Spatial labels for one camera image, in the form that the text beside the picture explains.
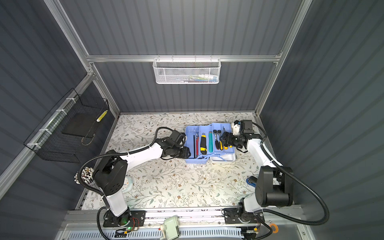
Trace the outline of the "yellow black utility knife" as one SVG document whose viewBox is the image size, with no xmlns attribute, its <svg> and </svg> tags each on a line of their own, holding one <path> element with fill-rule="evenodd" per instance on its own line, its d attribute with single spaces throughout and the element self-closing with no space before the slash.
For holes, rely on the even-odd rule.
<svg viewBox="0 0 384 240">
<path fill-rule="evenodd" d="M 201 135 L 201 142 L 200 142 L 200 152 L 202 155 L 206 155 L 207 154 L 207 136 L 205 133 L 202 133 Z"/>
</svg>

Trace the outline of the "yellow black screwdriver short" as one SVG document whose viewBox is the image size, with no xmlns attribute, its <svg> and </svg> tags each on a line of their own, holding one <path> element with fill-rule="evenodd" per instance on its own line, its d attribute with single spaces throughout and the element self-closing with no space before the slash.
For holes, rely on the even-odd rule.
<svg viewBox="0 0 384 240">
<path fill-rule="evenodd" d="M 213 130 L 214 136 L 215 136 L 215 146 L 217 150 L 220 150 L 220 143 L 218 140 L 218 132 L 217 130 Z"/>
</svg>

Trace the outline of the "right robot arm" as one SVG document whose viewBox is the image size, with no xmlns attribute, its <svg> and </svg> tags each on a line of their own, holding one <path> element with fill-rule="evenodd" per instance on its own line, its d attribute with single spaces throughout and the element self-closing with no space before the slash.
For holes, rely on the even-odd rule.
<svg viewBox="0 0 384 240">
<path fill-rule="evenodd" d="M 256 133 L 256 126 L 251 120 L 235 121 L 232 132 L 224 131 L 221 141 L 226 147 L 245 148 L 259 165 L 257 177 L 250 176 L 247 181 L 255 187 L 253 194 L 242 198 L 238 203 L 235 217 L 240 221 L 249 222 L 251 219 L 259 220 L 262 213 L 269 213 L 285 220 L 307 225 L 319 226 L 325 224 L 330 218 L 330 211 L 325 201 L 307 184 L 293 174 L 293 170 L 283 166 L 265 145 L 267 134 L 258 126 L 261 133 Z M 300 220 L 283 213 L 271 210 L 271 206 L 289 207 L 294 201 L 294 184 L 297 183 L 312 194 L 321 205 L 324 215 L 319 220 Z"/>
</svg>

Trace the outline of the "teal utility knife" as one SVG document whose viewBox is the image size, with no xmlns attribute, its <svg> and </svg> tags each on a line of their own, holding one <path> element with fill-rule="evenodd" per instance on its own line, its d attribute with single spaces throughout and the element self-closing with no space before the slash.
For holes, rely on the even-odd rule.
<svg viewBox="0 0 384 240">
<path fill-rule="evenodd" d="M 213 132 L 209 132 L 209 153 L 214 151 Z"/>
</svg>

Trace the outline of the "black yellow screwdriver long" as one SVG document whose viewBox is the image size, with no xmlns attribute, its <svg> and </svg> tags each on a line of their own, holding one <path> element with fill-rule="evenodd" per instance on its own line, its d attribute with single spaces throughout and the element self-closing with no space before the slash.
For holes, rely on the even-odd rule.
<svg viewBox="0 0 384 240">
<path fill-rule="evenodd" d="M 223 147 L 223 143 L 222 143 L 222 140 L 221 140 L 221 133 L 222 133 L 221 130 L 217 130 L 217 136 L 218 136 L 218 149 L 222 151 L 222 150 L 224 149 L 224 147 Z"/>
</svg>

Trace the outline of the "red hex key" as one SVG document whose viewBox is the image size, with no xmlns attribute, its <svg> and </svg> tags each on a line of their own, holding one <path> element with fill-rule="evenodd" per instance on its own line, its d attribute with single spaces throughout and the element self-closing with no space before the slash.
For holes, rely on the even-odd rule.
<svg viewBox="0 0 384 240">
<path fill-rule="evenodd" d="M 198 159 L 198 157 L 199 157 L 199 135 L 198 135 L 198 133 L 196 133 L 196 136 L 195 136 L 195 148 L 196 148 L 196 150 L 195 150 L 195 153 L 196 153 L 195 158 Z"/>
</svg>

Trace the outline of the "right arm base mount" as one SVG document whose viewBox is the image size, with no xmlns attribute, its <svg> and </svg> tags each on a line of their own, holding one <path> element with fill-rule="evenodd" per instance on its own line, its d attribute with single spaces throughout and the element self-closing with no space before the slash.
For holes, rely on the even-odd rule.
<svg viewBox="0 0 384 240">
<path fill-rule="evenodd" d="M 221 210 L 227 225 L 233 224 L 261 224 L 259 220 L 265 220 L 264 216 L 253 213 L 241 213 L 237 208 L 224 208 Z"/>
</svg>

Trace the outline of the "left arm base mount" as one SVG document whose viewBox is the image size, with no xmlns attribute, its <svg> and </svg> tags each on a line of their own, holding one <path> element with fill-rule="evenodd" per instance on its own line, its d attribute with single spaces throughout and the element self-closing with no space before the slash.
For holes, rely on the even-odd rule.
<svg viewBox="0 0 384 240">
<path fill-rule="evenodd" d="M 125 211 L 121 216 L 116 217 L 110 210 L 104 215 L 104 228 L 133 228 L 142 227 L 146 218 L 146 211 Z"/>
</svg>

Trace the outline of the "black hex key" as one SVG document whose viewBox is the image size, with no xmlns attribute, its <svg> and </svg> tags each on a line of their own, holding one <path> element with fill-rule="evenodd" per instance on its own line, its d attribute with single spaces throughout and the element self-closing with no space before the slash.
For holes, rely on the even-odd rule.
<svg viewBox="0 0 384 240">
<path fill-rule="evenodd" d="M 196 135 L 193 135 L 193 148 L 194 159 L 196 159 Z"/>
</svg>

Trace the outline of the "white blue tool box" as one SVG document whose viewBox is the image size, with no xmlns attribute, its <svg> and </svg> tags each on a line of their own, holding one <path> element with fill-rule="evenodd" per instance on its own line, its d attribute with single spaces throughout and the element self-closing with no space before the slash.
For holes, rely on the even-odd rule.
<svg viewBox="0 0 384 240">
<path fill-rule="evenodd" d="M 208 160 L 214 163 L 233 162 L 236 160 L 235 149 L 224 147 L 220 137 L 224 132 L 231 132 L 228 123 L 212 123 L 205 126 L 187 126 L 185 146 L 191 151 L 186 159 L 187 164 L 206 164 Z"/>
</svg>

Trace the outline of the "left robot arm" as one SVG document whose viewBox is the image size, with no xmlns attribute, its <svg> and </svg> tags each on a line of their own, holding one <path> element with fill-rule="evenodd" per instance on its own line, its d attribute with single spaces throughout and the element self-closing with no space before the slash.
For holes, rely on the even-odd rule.
<svg viewBox="0 0 384 240">
<path fill-rule="evenodd" d="M 126 153 L 118 153 L 115 150 L 93 157 L 84 163 L 77 172 L 77 180 L 80 185 L 89 191 L 99 194 L 106 208 L 116 218 L 130 220 L 130 210 L 123 195 L 123 184 L 127 171 L 155 159 L 172 160 L 174 158 L 188 159 L 191 151 L 185 146 L 187 136 L 177 130 L 168 127 L 159 127 L 155 131 L 153 141 L 142 148 Z M 87 164 L 99 160 L 92 173 L 96 187 L 83 180 L 82 172 Z"/>
</svg>

